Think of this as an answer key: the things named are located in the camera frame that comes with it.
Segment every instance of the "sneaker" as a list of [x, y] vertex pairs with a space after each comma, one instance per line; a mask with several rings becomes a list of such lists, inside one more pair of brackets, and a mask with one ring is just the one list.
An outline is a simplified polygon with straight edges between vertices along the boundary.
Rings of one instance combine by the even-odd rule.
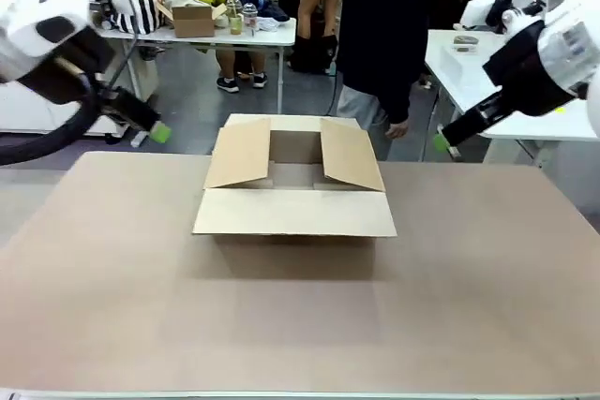
[[266, 74], [263, 72], [262, 75], [254, 76], [254, 83], [252, 83], [252, 87], [254, 87], [256, 89], [263, 89], [264, 86], [266, 85], [266, 82], [267, 82], [267, 77], [266, 77]]
[[217, 79], [217, 88], [227, 91], [228, 93], [239, 93], [240, 91], [240, 88], [235, 80], [226, 81], [225, 77], [219, 77]]

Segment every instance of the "gray floor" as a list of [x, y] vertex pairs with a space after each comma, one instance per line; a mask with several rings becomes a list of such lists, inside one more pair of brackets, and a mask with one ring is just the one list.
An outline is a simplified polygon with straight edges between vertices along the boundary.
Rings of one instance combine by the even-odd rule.
[[[171, 139], [166, 144], [147, 141], [140, 149], [130, 147], [129, 135], [116, 145], [107, 145], [103, 139], [88, 139], [52, 156], [1, 169], [0, 204], [5, 207], [0, 212], [0, 246], [37, 209], [64, 171], [84, 152], [110, 150], [207, 155], [213, 148], [218, 129], [229, 114], [277, 112], [277, 60], [273, 56], [267, 65], [270, 84], [264, 90], [253, 90], [251, 85], [242, 84], [237, 95], [216, 88], [218, 66], [211, 52], [171, 50], [161, 54], [157, 64], [160, 86], [153, 102], [172, 128]], [[334, 94], [334, 78], [297, 74], [286, 68], [284, 80], [284, 113], [327, 113]], [[393, 75], [390, 75], [390, 82], [394, 82]], [[428, 131], [433, 101], [433, 90], [413, 89], [411, 131], [407, 137], [394, 143], [391, 160], [419, 160], [424, 144], [431, 141], [434, 125], [441, 117], [447, 118], [450, 114], [441, 102]], [[13, 136], [0, 137], [0, 145], [17, 139]], [[481, 162], [487, 146], [487, 140], [476, 138], [466, 142], [461, 151], [466, 161]], [[450, 158], [427, 146], [425, 160], [449, 162]]]

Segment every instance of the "bare leg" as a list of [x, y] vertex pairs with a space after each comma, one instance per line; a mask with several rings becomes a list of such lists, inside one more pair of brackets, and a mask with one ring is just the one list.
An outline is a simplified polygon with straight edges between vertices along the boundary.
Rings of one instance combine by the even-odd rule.
[[325, 30], [324, 37], [329, 37], [336, 33], [336, 14], [338, 13], [339, 0], [325, 0]]
[[310, 16], [321, 0], [300, 0], [298, 8], [298, 36], [310, 39]]
[[233, 65], [235, 64], [234, 51], [216, 51], [218, 65], [221, 66], [221, 75], [226, 79], [235, 78]]
[[264, 61], [266, 57], [264, 53], [250, 52], [250, 59], [252, 60], [252, 70], [255, 74], [262, 74], [264, 72]]

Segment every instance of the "brown table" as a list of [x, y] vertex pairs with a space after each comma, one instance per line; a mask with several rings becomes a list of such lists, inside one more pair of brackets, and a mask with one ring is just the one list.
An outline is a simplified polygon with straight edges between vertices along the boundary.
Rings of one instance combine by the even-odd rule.
[[396, 239], [219, 238], [208, 162], [65, 176], [0, 252], [0, 386], [600, 391], [600, 238], [538, 170], [382, 164]]

